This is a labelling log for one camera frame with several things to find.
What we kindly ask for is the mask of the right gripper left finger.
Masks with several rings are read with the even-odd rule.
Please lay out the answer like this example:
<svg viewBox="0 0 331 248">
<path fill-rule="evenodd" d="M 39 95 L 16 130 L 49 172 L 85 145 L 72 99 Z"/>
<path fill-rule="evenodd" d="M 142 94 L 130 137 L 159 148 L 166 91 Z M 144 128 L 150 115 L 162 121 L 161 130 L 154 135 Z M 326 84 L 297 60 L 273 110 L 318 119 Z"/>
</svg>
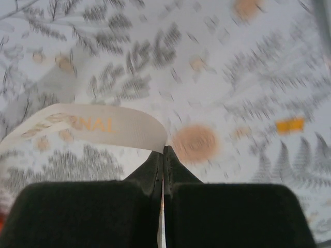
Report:
<svg viewBox="0 0 331 248">
<path fill-rule="evenodd" d="M 41 182 L 24 188 L 1 247 L 158 247 L 163 155 L 121 181 Z"/>
</svg>

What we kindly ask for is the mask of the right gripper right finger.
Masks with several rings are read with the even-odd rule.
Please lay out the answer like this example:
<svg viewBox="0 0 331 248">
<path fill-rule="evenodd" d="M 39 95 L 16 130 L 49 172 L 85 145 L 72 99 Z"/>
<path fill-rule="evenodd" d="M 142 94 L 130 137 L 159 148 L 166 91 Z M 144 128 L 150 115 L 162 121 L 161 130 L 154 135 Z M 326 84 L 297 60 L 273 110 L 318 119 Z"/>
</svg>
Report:
<svg viewBox="0 0 331 248">
<path fill-rule="evenodd" d="M 167 247 L 315 247 L 299 201 L 278 184 L 203 183 L 164 149 Z"/>
</svg>

